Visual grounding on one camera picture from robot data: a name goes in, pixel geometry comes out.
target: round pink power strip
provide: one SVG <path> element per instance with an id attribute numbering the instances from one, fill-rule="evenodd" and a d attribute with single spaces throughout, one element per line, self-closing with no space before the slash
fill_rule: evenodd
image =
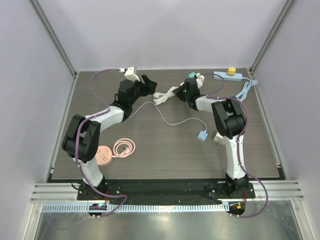
<path id="1" fill-rule="evenodd" d="M 98 166 L 106 166 L 112 161 L 112 151 L 108 146 L 99 146 L 95 154 Z"/>

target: white cord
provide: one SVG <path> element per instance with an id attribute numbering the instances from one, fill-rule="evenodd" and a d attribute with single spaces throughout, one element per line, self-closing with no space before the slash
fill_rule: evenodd
<path id="1" fill-rule="evenodd" d="M 123 149 L 123 152 L 119 153 L 118 148 L 121 145 L 126 145 L 126 147 Z M 121 138 L 118 141 L 115 142 L 113 145 L 113 158 L 126 158 L 129 155 L 131 155 L 136 150 L 136 145 L 134 141 L 132 141 L 129 138 Z"/>
<path id="2" fill-rule="evenodd" d="M 249 90 L 251 89 L 252 86 L 255 86 L 257 85 L 258 81 L 257 80 L 251 80 L 250 78 L 248 77 L 243 77 L 242 79 L 246 79 L 246 80 L 249 80 L 249 81 L 246 81 L 244 86 L 243 86 L 243 89 L 241 92 L 239 92 L 235 97 L 243 102 L 246 97 L 247 97 L 247 94 L 249 92 Z"/>
<path id="3" fill-rule="evenodd" d="M 167 99 L 172 98 L 175 96 L 173 93 L 174 90 L 176 90 L 178 86 L 171 87 L 166 93 L 156 92 L 153 94 L 153 101 L 155 105 L 159 105 L 167 101 Z"/>
<path id="4" fill-rule="evenodd" d="M 202 123 L 205 125 L 205 130 L 204 130 L 205 133 L 206 133 L 207 130 L 208 130 L 207 124 L 206 124 L 204 121 L 202 121 L 202 120 L 200 120 L 199 118 L 196 118 L 196 117 L 190 117 L 190 118 L 188 118 L 188 119 L 186 119 L 186 120 L 183 120 L 183 121 L 181 121 L 181 122 L 178 122 L 178 123 L 168 123 L 168 122 L 166 121 L 166 119 L 164 118 L 164 116 L 162 115 L 162 113 L 161 113 L 161 111 L 159 110 L 159 108 L 157 107 L 157 105 L 154 104 L 152 101 L 147 101 L 147 102 L 145 102 L 144 104 L 142 104 L 142 105 L 134 112 L 134 114 L 132 114 L 129 118 L 132 118 L 134 115 L 136 115 L 136 113 L 137 113 L 145 104 L 153 104 L 153 105 L 156 107 L 156 109 L 158 110 L 158 112 L 160 113 L 160 115 L 161 115 L 162 119 L 165 121 L 165 123 L 168 124 L 168 125 L 170 125 L 170 126 L 179 125 L 179 124 L 182 124 L 182 123 L 184 123 L 184 122 L 186 122 L 186 121 L 189 121 L 189 120 L 194 119 L 194 120 L 198 120 L 198 121 L 202 122 Z"/>

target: gray tabletop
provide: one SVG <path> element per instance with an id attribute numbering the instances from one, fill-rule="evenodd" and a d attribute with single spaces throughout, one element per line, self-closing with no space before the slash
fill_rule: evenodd
<path id="1" fill-rule="evenodd" d="M 138 75 L 147 76 L 158 83 L 156 92 L 165 93 L 170 87 L 178 86 L 191 72 L 208 70 L 141 70 Z M 244 76 L 247 71 L 237 70 Z M 93 72 L 81 72 L 75 85 L 64 133 L 73 115 L 90 115 L 105 109 L 89 89 L 89 79 Z M 107 72 L 97 76 L 93 88 L 109 103 L 118 92 L 119 83 L 124 79 L 122 73 Z M 200 89 L 208 94 L 221 86 L 221 80 L 206 76 Z M 230 97 L 243 88 L 241 82 L 225 81 L 223 89 L 216 96 Z M 133 112 L 143 103 L 153 100 L 153 96 L 139 98 Z M 257 177 L 278 177 L 278 170 L 260 114 L 258 103 L 252 89 L 244 104 L 249 111 L 249 125 L 244 135 L 244 159 L 249 172 Z M 217 132 L 214 117 L 208 112 L 190 109 L 185 102 L 176 97 L 160 104 L 160 111 L 169 123 L 178 123 L 187 118 L 199 118 L 208 126 L 205 142 L 197 140 L 199 132 L 205 129 L 203 123 L 189 120 L 170 126 L 161 118 L 154 105 L 148 103 L 137 114 L 103 131 L 99 145 L 113 147 L 120 138 L 130 138 L 136 144 L 135 152 L 127 158 L 114 158 L 100 170 L 107 179 L 174 179 L 174 178 L 224 178 L 227 169 L 225 146 L 213 141 Z M 80 179 L 78 167 L 62 149 L 59 150 L 52 174 L 53 179 Z"/>

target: yellow plug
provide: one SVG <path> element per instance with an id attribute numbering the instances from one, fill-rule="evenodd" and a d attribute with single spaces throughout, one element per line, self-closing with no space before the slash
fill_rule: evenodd
<path id="1" fill-rule="evenodd" d="M 235 67 L 229 67 L 227 74 L 229 76 L 233 76 L 236 73 L 236 68 Z"/>

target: white backdrop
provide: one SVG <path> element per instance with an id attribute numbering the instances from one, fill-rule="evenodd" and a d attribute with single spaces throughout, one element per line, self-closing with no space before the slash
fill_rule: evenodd
<path id="1" fill-rule="evenodd" d="M 287 167 L 320 239 L 320 1 L 298 0 L 258 66 L 258 80 Z"/>
<path id="2" fill-rule="evenodd" d="M 77 71 L 251 67 L 285 0 L 38 0 Z"/>
<path id="3" fill-rule="evenodd" d="M 22 239 L 72 80 L 29 1 L 1 1 L 0 239 Z"/>

